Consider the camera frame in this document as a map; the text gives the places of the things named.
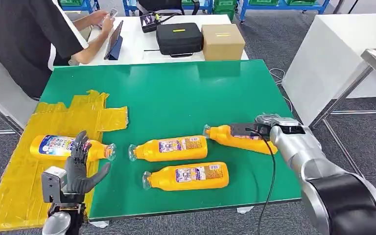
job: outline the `cardboard box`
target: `cardboard box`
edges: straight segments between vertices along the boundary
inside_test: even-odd
[[[235,24],[202,25],[205,60],[240,60],[244,42]]]

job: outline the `yellow plastic sheet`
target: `yellow plastic sheet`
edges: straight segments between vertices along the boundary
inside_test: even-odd
[[[64,161],[39,160],[29,153],[37,135],[76,136],[86,130],[92,140],[101,141],[102,131],[127,127],[127,107],[105,109],[109,95],[90,90],[75,95],[70,108],[64,103],[40,102],[31,116],[0,182],[0,231],[41,227],[47,219],[50,203],[43,202],[41,173]],[[97,172],[98,161],[87,164],[87,175]],[[86,194],[86,211],[90,212],[94,190]]]

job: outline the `table edge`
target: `table edge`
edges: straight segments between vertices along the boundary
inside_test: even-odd
[[[299,202],[301,200],[302,200],[301,197],[291,198],[291,199],[282,199],[282,200],[269,201],[269,204],[271,205],[271,204],[288,203],[288,202]],[[108,217],[95,217],[95,218],[89,217],[89,222],[98,222],[98,221],[106,221],[106,220],[114,220],[114,219],[128,219],[128,218],[134,218],[134,217],[150,217],[150,216],[159,216],[159,215],[182,214],[182,213],[189,213],[189,212],[205,212],[205,211],[223,210],[223,209],[231,209],[231,208],[239,208],[239,207],[261,206],[261,205],[264,205],[265,203],[266,202],[258,202],[258,203],[251,203],[251,204],[201,208],[201,209],[192,209],[192,210],[155,212],[155,213],[108,216]]]

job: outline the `bottle label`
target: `bottle label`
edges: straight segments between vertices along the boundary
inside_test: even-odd
[[[176,182],[190,182],[195,180],[209,180],[223,178],[221,165],[214,164],[193,168],[180,168],[175,170]]]
[[[172,151],[189,150],[201,148],[201,140],[199,137],[188,137],[159,141],[159,152],[167,153]]]
[[[74,138],[64,136],[47,135],[41,141],[38,152],[41,154],[66,156],[74,147]]]

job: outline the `green crate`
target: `green crate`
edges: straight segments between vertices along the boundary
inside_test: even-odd
[[[216,11],[234,10],[236,0],[215,0],[213,8]]]
[[[182,2],[182,6],[193,6],[194,5],[192,0],[181,0],[181,2]]]
[[[61,6],[81,6],[83,0],[60,0]]]
[[[212,13],[214,15],[228,15],[230,21],[234,19],[234,10],[213,10]]]
[[[286,2],[290,6],[313,6],[316,3],[316,0],[287,0]]]
[[[277,6],[279,0],[249,0],[249,5]]]

